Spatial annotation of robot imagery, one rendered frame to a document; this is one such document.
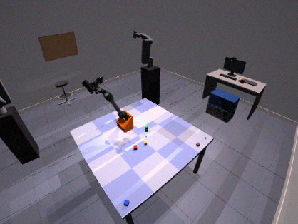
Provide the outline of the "small blue block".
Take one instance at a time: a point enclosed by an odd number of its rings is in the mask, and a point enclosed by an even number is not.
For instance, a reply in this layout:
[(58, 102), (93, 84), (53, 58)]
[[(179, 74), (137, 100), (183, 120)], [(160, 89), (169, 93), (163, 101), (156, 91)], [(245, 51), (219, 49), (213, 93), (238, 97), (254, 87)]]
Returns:
[(129, 201), (129, 200), (124, 200), (124, 205), (125, 205), (125, 206), (128, 206), (128, 205), (129, 205), (129, 203), (130, 203), (130, 201)]

